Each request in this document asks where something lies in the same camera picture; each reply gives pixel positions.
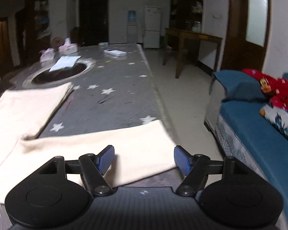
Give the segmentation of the pink tissue box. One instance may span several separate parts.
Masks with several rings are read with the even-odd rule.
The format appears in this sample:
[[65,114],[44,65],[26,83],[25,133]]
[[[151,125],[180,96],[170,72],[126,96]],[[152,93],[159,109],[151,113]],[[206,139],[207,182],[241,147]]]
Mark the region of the pink tissue box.
[[78,52],[78,46],[76,43],[71,43],[69,37],[66,38],[64,44],[59,47],[60,55],[70,55],[76,52]]

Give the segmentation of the patterned blue white pillow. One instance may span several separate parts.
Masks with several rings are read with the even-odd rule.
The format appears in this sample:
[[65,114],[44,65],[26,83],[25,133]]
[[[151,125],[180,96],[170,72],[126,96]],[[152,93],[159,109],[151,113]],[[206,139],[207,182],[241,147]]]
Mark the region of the patterned blue white pillow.
[[260,109],[260,114],[288,140],[288,111],[270,104]]

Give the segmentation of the small green white packet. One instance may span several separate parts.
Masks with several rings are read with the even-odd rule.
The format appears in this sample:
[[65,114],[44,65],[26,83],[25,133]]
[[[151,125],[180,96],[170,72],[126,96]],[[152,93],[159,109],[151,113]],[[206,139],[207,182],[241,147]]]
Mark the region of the small green white packet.
[[100,42],[98,44],[99,48],[107,48],[109,46],[109,43],[108,42]]

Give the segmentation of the white tissue box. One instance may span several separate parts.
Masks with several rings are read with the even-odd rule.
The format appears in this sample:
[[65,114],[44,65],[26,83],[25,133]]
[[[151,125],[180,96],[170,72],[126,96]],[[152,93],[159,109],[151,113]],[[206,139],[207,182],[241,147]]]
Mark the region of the white tissue box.
[[40,56],[41,63],[52,61],[55,58],[55,50],[53,48],[41,50],[40,53],[41,53],[41,56]]

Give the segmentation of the blue sofa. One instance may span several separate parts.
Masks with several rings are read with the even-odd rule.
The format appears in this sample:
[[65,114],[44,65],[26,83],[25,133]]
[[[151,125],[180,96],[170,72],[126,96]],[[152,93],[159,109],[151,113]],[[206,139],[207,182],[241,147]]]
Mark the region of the blue sofa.
[[255,78],[233,70],[213,73],[210,95],[204,118],[208,130],[225,155],[278,189],[284,209],[276,226],[288,229],[288,140],[260,114],[269,97]]

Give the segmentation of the white folded paper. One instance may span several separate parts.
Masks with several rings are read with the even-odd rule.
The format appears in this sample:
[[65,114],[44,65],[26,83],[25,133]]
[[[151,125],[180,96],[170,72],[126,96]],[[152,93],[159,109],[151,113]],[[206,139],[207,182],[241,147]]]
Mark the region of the white folded paper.
[[62,56],[55,65],[53,65],[49,72],[54,72],[64,68],[71,68],[75,65],[76,61],[80,59],[81,56]]

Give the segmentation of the grey star-patterned tablecloth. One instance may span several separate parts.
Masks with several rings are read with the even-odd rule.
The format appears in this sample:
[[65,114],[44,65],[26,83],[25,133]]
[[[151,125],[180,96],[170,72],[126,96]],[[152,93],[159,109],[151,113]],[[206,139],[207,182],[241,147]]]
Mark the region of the grey star-patterned tablecloth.
[[[55,112],[41,131],[38,138],[48,136],[70,136],[83,133],[114,130],[142,125],[141,118],[150,116],[151,120],[161,119],[165,128],[174,137],[167,112],[163,108],[160,96],[152,79],[152,73],[139,44],[114,44],[110,49],[127,52],[127,56],[114,58],[106,56],[97,46],[79,49],[79,55],[93,58],[95,66],[86,73],[73,77],[75,90],[63,105]],[[50,88],[63,84],[63,81],[36,85],[31,83],[36,72],[41,72],[42,65],[37,62],[19,72],[7,74],[0,82],[0,95],[7,90]],[[102,94],[112,88],[114,92]],[[54,124],[62,123],[57,132],[50,131]],[[177,168],[170,169],[152,177],[134,183],[131,186],[171,186],[177,188],[182,175]],[[4,205],[0,204],[0,229],[9,229],[11,222]]]

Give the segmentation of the water dispenser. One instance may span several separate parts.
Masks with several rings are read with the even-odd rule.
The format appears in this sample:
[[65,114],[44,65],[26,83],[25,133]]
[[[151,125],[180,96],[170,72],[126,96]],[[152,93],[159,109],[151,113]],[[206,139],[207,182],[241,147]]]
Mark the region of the water dispenser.
[[136,44],[138,40],[137,16],[135,10],[129,10],[127,16],[127,42]]

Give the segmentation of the wooden side table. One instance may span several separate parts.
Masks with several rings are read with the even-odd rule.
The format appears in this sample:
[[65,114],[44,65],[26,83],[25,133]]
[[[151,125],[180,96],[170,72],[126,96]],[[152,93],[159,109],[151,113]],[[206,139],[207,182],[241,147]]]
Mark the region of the wooden side table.
[[183,68],[183,54],[188,52],[193,52],[195,57],[199,56],[199,48],[201,42],[209,42],[216,45],[216,54],[214,60],[213,71],[216,72],[219,62],[219,57],[221,53],[221,45],[223,38],[205,34],[201,32],[194,32],[194,31],[187,31],[187,30],[179,30],[174,28],[166,28],[165,29],[165,36],[164,36],[164,55],[163,55],[163,62],[162,65],[166,65],[167,60],[170,56],[169,38],[175,38],[178,40],[178,47],[177,47],[177,57],[176,57],[176,73],[175,78],[179,78]]

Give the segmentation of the round induction cooktop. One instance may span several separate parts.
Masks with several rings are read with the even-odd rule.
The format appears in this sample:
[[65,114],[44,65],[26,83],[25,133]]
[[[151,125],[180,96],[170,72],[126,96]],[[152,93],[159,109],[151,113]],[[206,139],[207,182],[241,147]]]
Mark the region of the round induction cooktop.
[[50,72],[50,67],[43,67],[26,78],[22,86],[23,88],[33,89],[61,85],[89,72],[94,68],[95,64],[96,60],[93,58],[80,58],[73,67],[65,67],[52,72]]

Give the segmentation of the red cartoon pillow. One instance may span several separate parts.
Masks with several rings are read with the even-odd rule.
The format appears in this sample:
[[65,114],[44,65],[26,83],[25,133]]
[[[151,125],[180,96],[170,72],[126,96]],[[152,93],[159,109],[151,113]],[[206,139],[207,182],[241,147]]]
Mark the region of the red cartoon pillow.
[[243,69],[242,71],[259,82],[261,91],[270,97],[272,106],[288,111],[288,79],[275,79],[254,69]]

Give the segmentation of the white refrigerator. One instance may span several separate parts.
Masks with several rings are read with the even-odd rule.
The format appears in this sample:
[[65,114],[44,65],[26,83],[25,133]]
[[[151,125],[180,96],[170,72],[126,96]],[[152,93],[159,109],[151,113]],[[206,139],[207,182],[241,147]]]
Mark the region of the white refrigerator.
[[162,13],[159,7],[144,7],[144,48],[158,49],[160,47]]

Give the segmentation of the cream sweater garment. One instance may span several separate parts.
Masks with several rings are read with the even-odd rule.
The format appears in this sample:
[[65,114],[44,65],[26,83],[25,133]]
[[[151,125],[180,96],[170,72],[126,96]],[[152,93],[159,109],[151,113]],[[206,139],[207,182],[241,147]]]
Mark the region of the cream sweater garment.
[[175,167],[174,142],[160,120],[116,130],[38,138],[73,84],[5,91],[0,97],[0,203],[18,183],[55,156],[78,159],[112,145],[115,162],[105,178],[113,187]]

